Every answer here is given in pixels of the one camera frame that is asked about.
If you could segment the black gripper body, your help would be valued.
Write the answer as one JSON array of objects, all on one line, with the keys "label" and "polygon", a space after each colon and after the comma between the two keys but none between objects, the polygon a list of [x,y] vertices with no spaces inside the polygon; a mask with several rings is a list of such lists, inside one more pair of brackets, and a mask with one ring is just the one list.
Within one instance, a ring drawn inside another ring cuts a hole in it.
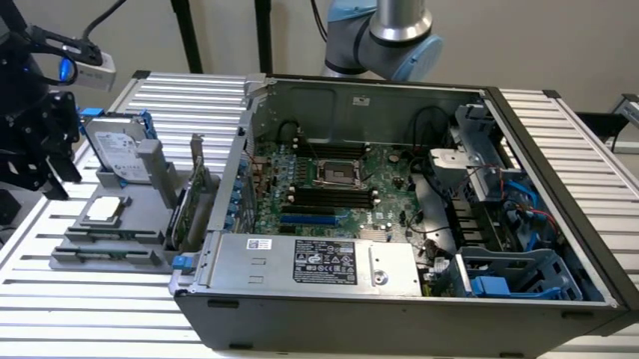
[{"label": "black gripper body", "polygon": [[19,115],[39,104],[49,92],[30,45],[18,35],[1,37],[1,116]]}]

